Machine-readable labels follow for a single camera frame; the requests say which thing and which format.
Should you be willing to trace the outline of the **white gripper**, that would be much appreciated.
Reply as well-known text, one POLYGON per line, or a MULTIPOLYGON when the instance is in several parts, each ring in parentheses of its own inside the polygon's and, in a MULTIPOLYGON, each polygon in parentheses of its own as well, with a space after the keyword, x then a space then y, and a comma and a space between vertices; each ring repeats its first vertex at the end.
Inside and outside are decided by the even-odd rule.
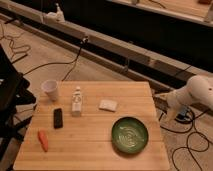
POLYGON ((167 108, 167 121, 174 120, 183 107, 174 91, 155 94, 154 98, 164 102, 164 106, 167 108))

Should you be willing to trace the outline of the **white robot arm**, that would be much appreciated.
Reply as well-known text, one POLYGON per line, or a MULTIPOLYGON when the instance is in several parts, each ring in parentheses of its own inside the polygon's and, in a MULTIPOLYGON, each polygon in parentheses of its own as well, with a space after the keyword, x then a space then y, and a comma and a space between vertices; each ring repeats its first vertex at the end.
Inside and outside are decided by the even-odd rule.
POLYGON ((213 110, 213 77, 205 75, 192 76, 185 86, 171 90, 168 93, 158 93, 155 98, 166 102, 167 121, 175 119, 182 109, 196 103, 213 110))

